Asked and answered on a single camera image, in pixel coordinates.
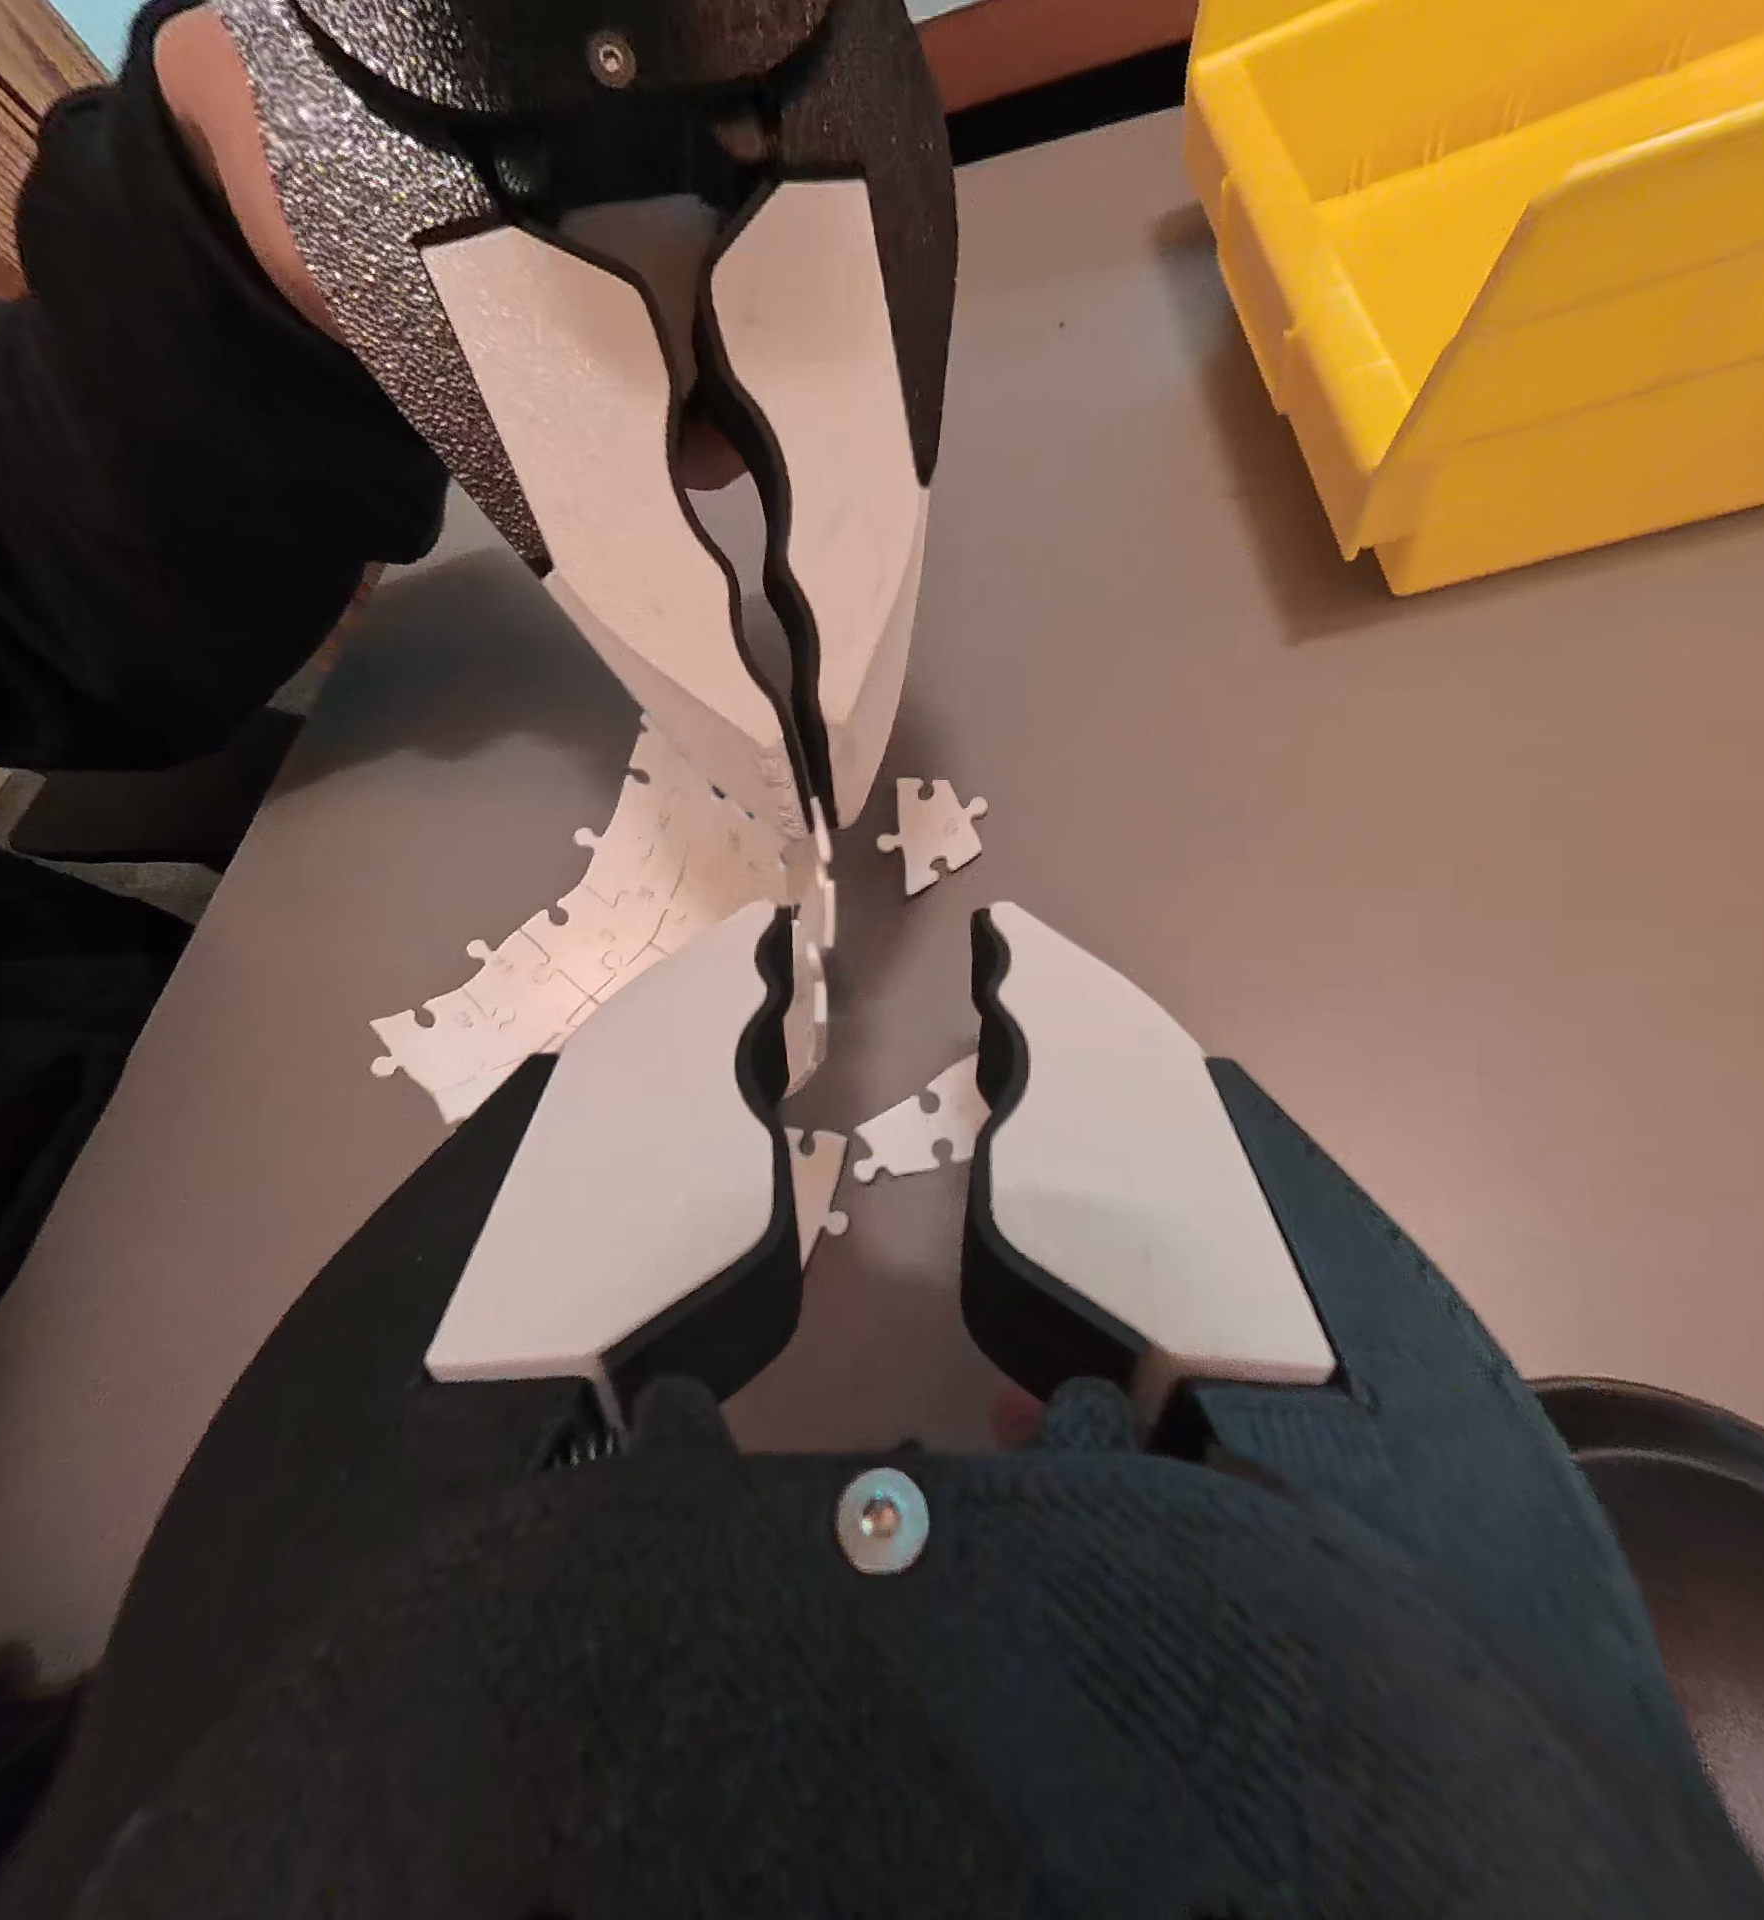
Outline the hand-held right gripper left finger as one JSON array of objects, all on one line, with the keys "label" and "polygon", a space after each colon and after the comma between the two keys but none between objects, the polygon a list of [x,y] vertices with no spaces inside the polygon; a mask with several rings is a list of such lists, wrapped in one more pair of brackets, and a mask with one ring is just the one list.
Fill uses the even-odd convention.
[{"label": "hand-held right gripper left finger", "polygon": [[793,912],[749,904],[569,1039],[421,1365],[440,1383],[661,1378],[731,1399],[798,1330]]}]

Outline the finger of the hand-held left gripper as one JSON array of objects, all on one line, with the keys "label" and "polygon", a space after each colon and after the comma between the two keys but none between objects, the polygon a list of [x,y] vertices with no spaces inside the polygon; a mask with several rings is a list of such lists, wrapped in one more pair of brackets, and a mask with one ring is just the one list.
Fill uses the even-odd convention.
[{"label": "finger of the hand-held left gripper", "polygon": [[868,184],[759,190],[701,262],[691,348],[763,508],[798,776],[849,826],[897,725],[928,527]]},{"label": "finger of the hand-held left gripper", "polygon": [[671,457],[674,377],[646,289],[522,229],[421,265],[550,545],[550,594],[725,799],[809,816],[809,772],[740,654],[725,569]]}]

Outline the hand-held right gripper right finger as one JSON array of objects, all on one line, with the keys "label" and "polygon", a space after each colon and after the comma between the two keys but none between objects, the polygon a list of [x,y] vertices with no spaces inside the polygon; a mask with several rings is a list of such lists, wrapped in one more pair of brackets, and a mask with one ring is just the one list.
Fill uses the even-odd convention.
[{"label": "hand-held right gripper right finger", "polygon": [[1013,903],[968,924],[987,1105],[960,1310],[1033,1399],[1108,1381],[1161,1412],[1188,1381],[1320,1390],[1333,1345],[1205,1048]]}]

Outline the partly built white puzzle ball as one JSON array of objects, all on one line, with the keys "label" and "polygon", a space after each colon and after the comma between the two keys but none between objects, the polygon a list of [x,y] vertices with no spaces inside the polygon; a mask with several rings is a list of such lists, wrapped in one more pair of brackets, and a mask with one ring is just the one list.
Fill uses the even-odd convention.
[{"label": "partly built white puzzle ball", "polygon": [[583,878],[499,944],[473,942],[473,975],[416,1012],[370,1021],[374,1079],[406,1079],[462,1122],[534,1056],[556,1056],[605,1004],[740,907],[787,907],[796,994],[784,1016],[787,1092],[828,1056],[827,959],[836,946],[828,825],[805,837],[723,799],[642,721],[605,830],[578,830]]}]

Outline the person's left forearm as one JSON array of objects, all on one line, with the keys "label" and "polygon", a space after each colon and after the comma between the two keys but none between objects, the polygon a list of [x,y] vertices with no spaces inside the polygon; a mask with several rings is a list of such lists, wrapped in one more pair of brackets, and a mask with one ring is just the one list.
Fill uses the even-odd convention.
[{"label": "person's left forearm", "polygon": [[420,561],[446,470],[326,313],[214,6],[153,6],[60,101],[15,207],[52,420],[160,569],[238,569],[320,624]]}]

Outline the black dome puzzle stand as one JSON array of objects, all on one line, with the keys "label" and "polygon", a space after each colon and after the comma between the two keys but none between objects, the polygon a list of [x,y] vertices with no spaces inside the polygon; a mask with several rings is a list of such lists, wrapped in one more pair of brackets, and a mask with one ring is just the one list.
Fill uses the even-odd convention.
[{"label": "black dome puzzle stand", "polygon": [[1607,1509],[1721,1803],[1764,1874],[1764,1428],[1609,1378],[1537,1398]]}]

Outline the person's left hand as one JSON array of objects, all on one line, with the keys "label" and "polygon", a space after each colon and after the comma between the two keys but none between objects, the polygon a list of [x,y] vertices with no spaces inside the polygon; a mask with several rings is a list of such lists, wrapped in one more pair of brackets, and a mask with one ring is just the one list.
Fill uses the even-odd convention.
[{"label": "person's left hand", "polygon": [[675,477],[690,493],[719,493],[749,473],[708,403],[693,394],[675,429]]}]

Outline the grey table with wooden edge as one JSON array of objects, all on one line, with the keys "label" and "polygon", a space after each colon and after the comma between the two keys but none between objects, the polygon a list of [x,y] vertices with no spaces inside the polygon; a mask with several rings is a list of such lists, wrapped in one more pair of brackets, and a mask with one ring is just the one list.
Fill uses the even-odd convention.
[{"label": "grey table with wooden edge", "polygon": [[974,163],[1179,110],[1197,2],[910,2]]}]

